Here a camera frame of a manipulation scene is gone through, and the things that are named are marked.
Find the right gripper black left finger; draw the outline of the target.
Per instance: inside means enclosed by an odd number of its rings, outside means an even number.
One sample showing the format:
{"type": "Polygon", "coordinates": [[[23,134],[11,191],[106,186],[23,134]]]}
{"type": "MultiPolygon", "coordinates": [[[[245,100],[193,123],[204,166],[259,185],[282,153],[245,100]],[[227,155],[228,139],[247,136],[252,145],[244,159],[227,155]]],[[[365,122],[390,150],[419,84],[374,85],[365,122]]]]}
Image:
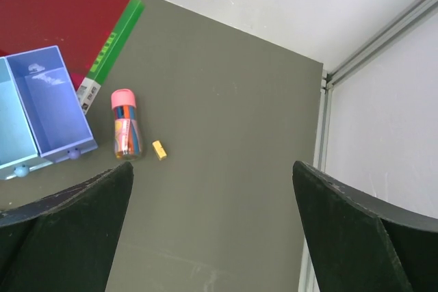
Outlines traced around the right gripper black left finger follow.
{"type": "Polygon", "coordinates": [[[104,291],[132,187],[124,162],[1,212],[1,290],[104,291]]]}

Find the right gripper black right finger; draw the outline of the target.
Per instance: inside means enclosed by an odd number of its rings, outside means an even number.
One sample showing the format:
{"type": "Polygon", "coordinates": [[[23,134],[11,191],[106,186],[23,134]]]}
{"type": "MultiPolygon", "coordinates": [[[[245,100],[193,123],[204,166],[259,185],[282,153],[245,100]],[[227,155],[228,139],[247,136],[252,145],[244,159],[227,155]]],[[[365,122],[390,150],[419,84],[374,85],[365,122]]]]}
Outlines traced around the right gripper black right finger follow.
{"type": "Polygon", "coordinates": [[[296,161],[294,193],[321,291],[436,291],[437,219],[296,161]]]}

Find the light blue drawer box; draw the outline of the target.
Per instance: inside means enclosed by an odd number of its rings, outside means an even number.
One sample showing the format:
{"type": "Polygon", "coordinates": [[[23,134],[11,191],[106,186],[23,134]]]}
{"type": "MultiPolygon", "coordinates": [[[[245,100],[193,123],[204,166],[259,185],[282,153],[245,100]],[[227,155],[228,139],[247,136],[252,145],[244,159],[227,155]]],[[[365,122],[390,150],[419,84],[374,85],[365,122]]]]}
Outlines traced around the light blue drawer box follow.
{"type": "Polygon", "coordinates": [[[1,58],[1,179],[23,178],[51,165],[40,157],[12,73],[1,58]]]}

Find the purple plastic drawer box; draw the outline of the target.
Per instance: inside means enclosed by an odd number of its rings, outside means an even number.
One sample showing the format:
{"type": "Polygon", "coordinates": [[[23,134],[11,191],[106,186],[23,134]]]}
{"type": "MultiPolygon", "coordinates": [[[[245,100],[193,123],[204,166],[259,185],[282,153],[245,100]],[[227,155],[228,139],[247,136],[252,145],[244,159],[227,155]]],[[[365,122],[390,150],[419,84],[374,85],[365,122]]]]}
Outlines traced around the purple plastic drawer box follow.
{"type": "Polygon", "coordinates": [[[5,60],[43,159],[58,163],[98,148],[57,46],[5,60]]]}

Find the pink-capped marker tube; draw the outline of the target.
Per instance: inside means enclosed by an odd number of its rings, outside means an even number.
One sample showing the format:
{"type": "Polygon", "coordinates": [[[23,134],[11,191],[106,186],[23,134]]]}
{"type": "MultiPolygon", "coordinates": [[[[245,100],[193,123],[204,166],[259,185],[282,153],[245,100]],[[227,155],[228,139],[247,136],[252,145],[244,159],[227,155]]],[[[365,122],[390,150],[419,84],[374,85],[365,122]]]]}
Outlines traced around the pink-capped marker tube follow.
{"type": "Polygon", "coordinates": [[[135,94],[119,89],[111,95],[114,113],[114,153],[117,159],[137,159],[142,155],[142,140],[137,121],[135,94]]]}

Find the small yellow eraser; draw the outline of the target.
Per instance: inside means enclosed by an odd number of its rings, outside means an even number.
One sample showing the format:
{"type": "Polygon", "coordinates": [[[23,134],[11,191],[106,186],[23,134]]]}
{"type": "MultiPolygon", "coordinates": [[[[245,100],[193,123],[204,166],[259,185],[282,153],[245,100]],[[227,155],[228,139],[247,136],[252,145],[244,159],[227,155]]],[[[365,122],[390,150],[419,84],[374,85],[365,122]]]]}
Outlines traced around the small yellow eraser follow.
{"type": "Polygon", "coordinates": [[[152,146],[153,146],[153,150],[155,151],[155,154],[157,155],[157,158],[160,161],[164,160],[167,157],[167,152],[159,140],[155,140],[152,143],[152,146]]]}

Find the green ring binder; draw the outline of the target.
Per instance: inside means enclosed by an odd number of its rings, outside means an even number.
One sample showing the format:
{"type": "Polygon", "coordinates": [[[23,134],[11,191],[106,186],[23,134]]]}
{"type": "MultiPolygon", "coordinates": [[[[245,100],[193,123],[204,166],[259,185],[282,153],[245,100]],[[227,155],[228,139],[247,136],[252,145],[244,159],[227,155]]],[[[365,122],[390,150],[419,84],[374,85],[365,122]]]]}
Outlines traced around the green ring binder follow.
{"type": "Polygon", "coordinates": [[[87,114],[101,86],[107,79],[120,52],[144,10],[141,0],[130,0],[117,24],[103,43],[90,70],[77,89],[77,97],[82,111],[87,114]]]}

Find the red ring binder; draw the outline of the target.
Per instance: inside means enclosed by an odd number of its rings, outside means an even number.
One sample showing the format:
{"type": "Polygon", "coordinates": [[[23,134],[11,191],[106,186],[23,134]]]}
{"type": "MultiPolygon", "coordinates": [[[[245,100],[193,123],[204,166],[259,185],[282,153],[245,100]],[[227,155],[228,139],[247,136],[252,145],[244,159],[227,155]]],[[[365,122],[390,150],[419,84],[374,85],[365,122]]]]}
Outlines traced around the red ring binder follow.
{"type": "Polygon", "coordinates": [[[78,88],[130,0],[1,0],[1,55],[56,45],[78,88]]]}

